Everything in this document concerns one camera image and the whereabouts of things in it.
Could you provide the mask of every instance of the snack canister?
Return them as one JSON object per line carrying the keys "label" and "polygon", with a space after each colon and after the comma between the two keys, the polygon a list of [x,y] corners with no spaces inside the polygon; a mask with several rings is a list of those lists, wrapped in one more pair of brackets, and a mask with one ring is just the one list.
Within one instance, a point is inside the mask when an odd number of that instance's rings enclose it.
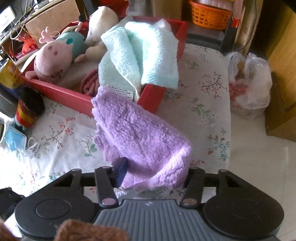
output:
{"label": "snack canister", "polygon": [[0,68],[0,84],[15,98],[20,97],[23,80],[21,72],[11,59],[7,59]]}

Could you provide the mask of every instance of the silver screw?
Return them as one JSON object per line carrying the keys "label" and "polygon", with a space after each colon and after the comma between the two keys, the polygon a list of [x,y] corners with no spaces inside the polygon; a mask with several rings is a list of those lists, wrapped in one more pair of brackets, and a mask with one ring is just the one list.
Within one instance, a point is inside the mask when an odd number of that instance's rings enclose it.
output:
{"label": "silver screw", "polygon": [[197,204],[197,201],[193,198],[186,198],[183,200],[183,204],[186,206],[194,206]]}
{"label": "silver screw", "polygon": [[102,204],[105,205],[105,206],[111,206],[111,205],[114,205],[116,203],[116,200],[114,198],[105,198],[102,200]]}

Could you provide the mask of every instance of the white tile floor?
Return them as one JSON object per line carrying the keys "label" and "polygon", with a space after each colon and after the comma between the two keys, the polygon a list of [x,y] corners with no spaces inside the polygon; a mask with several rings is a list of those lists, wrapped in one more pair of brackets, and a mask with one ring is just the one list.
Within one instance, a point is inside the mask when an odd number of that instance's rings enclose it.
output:
{"label": "white tile floor", "polygon": [[245,121],[233,114],[231,121],[229,170],[283,206],[278,237],[296,240],[296,142],[267,136],[264,116]]}

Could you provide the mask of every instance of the stuffed toy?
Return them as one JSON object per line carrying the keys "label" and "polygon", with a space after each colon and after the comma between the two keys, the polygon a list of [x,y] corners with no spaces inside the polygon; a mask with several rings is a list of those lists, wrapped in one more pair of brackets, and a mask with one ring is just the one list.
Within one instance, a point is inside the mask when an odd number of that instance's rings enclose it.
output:
{"label": "stuffed toy", "polygon": [[38,77],[42,81],[56,84],[65,75],[74,59],[87,50],[84,36],[79,33],[80,29],[81,24],[75,31],[61,34],[54,40],[46,27],[39,42],[47,44],[36,54],[34,71],[27,71],[26,78]]}
{"label": "stuffed toy", "polygon": [[101,40],[101,35],[118,23],[117,14],[106,6],[99,7],[89,19],[89,31],[85,43],[89,47],[85,53],[75,59],[75,63],[81,61],[100,61],[107,48]]}

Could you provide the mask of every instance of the red box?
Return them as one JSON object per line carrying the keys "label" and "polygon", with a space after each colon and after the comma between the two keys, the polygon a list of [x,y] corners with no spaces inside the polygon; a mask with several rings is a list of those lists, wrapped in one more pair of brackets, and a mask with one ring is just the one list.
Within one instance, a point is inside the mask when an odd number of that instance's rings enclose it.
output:
{"label": "red box", "polygon": [[[142,16],[135,16],[133,17],[137,22],[146,22],[154,24],[161,18],[152,18],[152,17],[142,17]],[[186,34],[187,34],[187,23],[183,21],[176,21],[176,20],[167,20],[172,27],[172,32],[174,33],[175,37],[179,40],[178,44],[178,52],[177,52],[177,60],[179,61],[182,57],[182,54],[185,49],[186,43]],[[68,26],[77,25],[77,22],[70,23]],[[82,27],[81,33],[86,36],[88,32],[88,23],[85,22],[84,26]],[[93,108],[91,99],[92,97],[87,96],[85,94],[81,94],[79,92],[65,89],[62,87],[58,87],[53,84],[46,83],[44,81],[36,80],[36,79],[27,79],[25,77],[25,73],[27,71],[34,70],[34,60],[28,65],[25,71],[22,74],[22,78],[24,82],[33,87],[39,92],[46,96],[47,98],[58,102],[64,106],[67,106],[71,109],[84,113],[88,116],[93,116],[91,110]],[[160,87],[157,85],[147,84],[142,93],[140,95],[140,99],[138,104],[142,106],[145,110],[148,110],[151,113],[155,113],[158,109],[160,102],[163,99],[163,95],[166,91],[166,88]]]}

